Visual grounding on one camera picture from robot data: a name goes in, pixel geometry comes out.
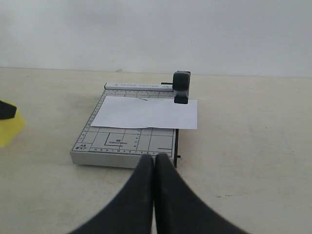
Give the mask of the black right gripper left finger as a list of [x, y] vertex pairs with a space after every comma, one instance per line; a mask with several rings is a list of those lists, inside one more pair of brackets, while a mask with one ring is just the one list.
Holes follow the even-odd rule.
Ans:
[[150, 234], [154, 161], [143, 155], [119, 193], [73, 234]]

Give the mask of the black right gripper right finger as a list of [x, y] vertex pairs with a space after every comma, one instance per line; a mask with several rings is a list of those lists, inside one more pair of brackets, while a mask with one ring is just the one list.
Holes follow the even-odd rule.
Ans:
[[206, 205], [166, 154], [155, 158], [155, 215], [159, 234], [246, 233]]

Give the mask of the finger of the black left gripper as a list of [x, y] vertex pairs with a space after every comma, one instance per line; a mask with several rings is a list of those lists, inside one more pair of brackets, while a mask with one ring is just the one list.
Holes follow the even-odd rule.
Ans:
[[4, 101], [0, 101], [0, 120], [12, 119], [15, 117], [17, 107]]

